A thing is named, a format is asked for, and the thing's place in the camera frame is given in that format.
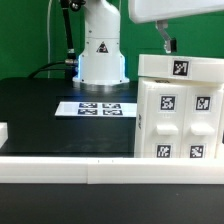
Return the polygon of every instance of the black table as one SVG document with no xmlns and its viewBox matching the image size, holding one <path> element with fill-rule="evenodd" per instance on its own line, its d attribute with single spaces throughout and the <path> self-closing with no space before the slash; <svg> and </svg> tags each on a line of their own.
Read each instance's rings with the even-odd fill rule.
<svg viewBox="0 0 224 224">
<path fill-rule="evenodd" d="M 0 155 L 133 157 L 135 118 L 55 117 L 60 101 L 136 103 L 137 83 L 110 93 L 59 79 L 0 82 L 0 121 L 9 138 Z"/>
<path fill-rule="evenodd" d="M 65 101 L 136 102 L 128 91 L 79 91 L 63 80 L 0 81 L 2 156 L 133 156 L 135 119 L 54 116 Z M 222 185 L 0 184 L 0 223 L 222 224 Z"/>
</svg>

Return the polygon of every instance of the white box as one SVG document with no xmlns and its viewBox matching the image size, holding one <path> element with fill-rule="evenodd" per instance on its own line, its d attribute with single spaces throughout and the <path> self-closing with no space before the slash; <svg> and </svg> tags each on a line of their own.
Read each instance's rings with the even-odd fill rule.
<svg viewBox="0 0 224 224">
<path fill-rule="evenodd" d="M 141 77 L 135 157 L 214 158 L 222 101 L 222 85 Z"/>
<path fill-rule="evenodd" d="M 222 86 L 189 86 L 181 157 L 214 158 L 223 100 Z"/>
<path fill-rule="evenodd" d="M 142 54 L 138 75 L 224 83 L 224 59 Z"/>
<path fill-rule="evenodd" d="M 180 157 L 186 94 L 172 80 L 139 79 L 135 157 Z"/>
<path fill-rule="evenodd" d="M 0 123 L 0 148 L 8 139 L 7 123 Z"/>
</svg>

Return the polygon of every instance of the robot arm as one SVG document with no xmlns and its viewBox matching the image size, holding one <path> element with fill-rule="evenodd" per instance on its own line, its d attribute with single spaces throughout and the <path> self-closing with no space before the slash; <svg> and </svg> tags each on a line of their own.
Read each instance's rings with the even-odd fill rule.
<svg viewBox="0 0 224 224">
<path fill-rule="evenodd" d="M 166 53 L 175 52 L 176 39 L 166 33 L 167 19 L 221 11 L 224 0 L 129 0 L 129 16 L 135 23 L 156 22 Z"/>
</svg>

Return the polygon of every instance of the white ledge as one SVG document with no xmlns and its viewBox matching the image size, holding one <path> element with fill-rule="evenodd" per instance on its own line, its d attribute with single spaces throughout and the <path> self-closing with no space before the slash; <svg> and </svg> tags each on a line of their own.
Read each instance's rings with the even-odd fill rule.
<svg viewBox="0 0 224 224">
<path fill-rule="evenodd" d="M 224 184 L 219 159 L 0 157 L 0 183 Z"/>
</svg>

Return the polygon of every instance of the paper sheet with markers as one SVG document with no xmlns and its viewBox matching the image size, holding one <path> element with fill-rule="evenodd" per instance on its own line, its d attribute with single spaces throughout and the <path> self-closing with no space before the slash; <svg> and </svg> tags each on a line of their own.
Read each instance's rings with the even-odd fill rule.
<svg viewBox="0 0 224 224">
<path fill-rule="evenodd" d="M 136 117 L 136 103 L 60 102 L 55 116 Z"/>
</svg>

